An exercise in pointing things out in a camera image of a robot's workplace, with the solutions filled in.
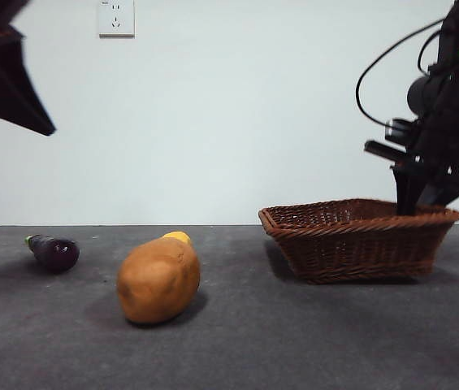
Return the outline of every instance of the gray table surface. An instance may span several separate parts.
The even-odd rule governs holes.
[[[135,327],[115,277],[128,251],[193,239],[201,286],[169,323]],[[48,275],[23,243],[68,236]],[[261,226],[0,227],[0,389],[459,390],[459,225],[432,275],[308,285]]]

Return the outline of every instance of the black object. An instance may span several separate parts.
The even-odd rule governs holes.
[[[55,131],[24,68],[23,36],[9,25],[27,0],[0,0],[0,118],[49,136]]]
[[[385,139],[405,151],[375,141],[365,144],[365,151],[395,162],[399,215],[414,214],[417,204],[446,206],[459,197],[459,0],[438,35],[437,63],[408,92],[409,107],[418,118],[386,125]]]
[[[36,260],[44,268],[54,273],[70,270],[80,256],[80,249],[72,240],[38,234],[28,236],[25,242],[34,253]]]

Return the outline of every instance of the purple eggplant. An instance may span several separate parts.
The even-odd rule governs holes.
[[[25,243],[37,262],[55,274],[70,270],[80,256],[80,249],[73,240],[36,234],[26,237]]]

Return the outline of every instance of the wall outlet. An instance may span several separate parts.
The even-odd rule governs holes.
[[[100,37],[134,37],[133,0],[100,0],[97,6],[97,26]]]

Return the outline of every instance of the brown woven basket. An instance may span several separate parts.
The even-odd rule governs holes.
[[[419,206],[396,214],[396,203],[371,199],[277,206],[258,213],[294,274],[309,283],[429,274],[459,212]]]

